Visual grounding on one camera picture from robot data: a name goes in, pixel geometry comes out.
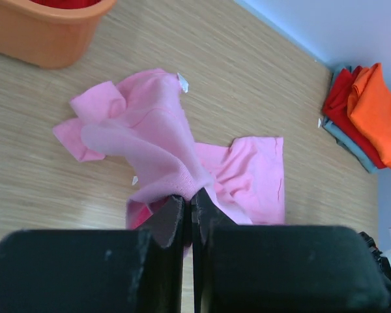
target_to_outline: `crumpled pink garment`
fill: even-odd
[[[245,148],[252,148],[250,152],[243,150],[237,153],[244,157],[226,153],[226,150],[231,150],[228,148],[200,144],[198,151],[210,149],[209,153],[215,154],[213,148],[217,148],[223,154],[222,158],[201,158],[201,162],[211,164],[204,168],[179,102],[180,93],[177,75],[161,69],[134,74],[117,86],[111,82],[101,83],[71,100],[78,118],[57,125],[53,133],[80,162],[118,155],[125,157],[134,167],[141,188],[127,203],[129,228],[144,222],[168,195],[178,194],[190,200],[203,187],[212,202],[238,224],[252,224],[251,214],[260,224],[283,223],[282,138],[239,139],[241,143],[250,142]],[[273,142],[272,151],[268,151],[270,145],[266,145],[267,140]],[[277,153],[278,140],[281,149]],[[270,196],[271,193],[265,189],[266,185],[260,183],[262,179],[259,177],[268,175],[263,172],[267,171],[263,162],[270,160],[269,155],[262,153],[270,153],[278,159],[274,163],[279,168],[278,177],[274,180],[282,184],[282,189],[278,206],[261,215],[259,205],[264,203],[263,199],[255,202],[252,198],[263,197],[264,194]],[[219,170],[220,161],[223,166],[232,168],[233,180],[223,175],[225,168]],[[259,166],[256,171],[252,170],[252,164]],[[238,186],[236,176],[243,174],[244,168],[251,171],[252,181],[245,181],[249,175],[241,175]]]

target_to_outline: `clothing tag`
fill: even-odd
[[[182,77],[180,73],[177,73],[177,76],[178,76],[178,80],[180,81],[182,91],[187,93],[188,92],[188,81],[186,81],[185,78]]]

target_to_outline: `orange plastic bin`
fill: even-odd
[[[30,0],[0,0],[0,53],[39,65],[62,68],[87,50],[101,17],[116,0],[63,10]]]

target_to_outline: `red folded cloth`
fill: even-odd
[[[353,73],[350,73],[344,68],[340,72],[326,98],[323,113],[365,152],[376,167],[386,168],[376,148],[356,129],[347,116],[347,99],[352,84],[361,70],[362,67],[356,67]]]
[[[31,0],[39,5],[46,5],[51,8],[87,8],[99,3],[101,0]]]

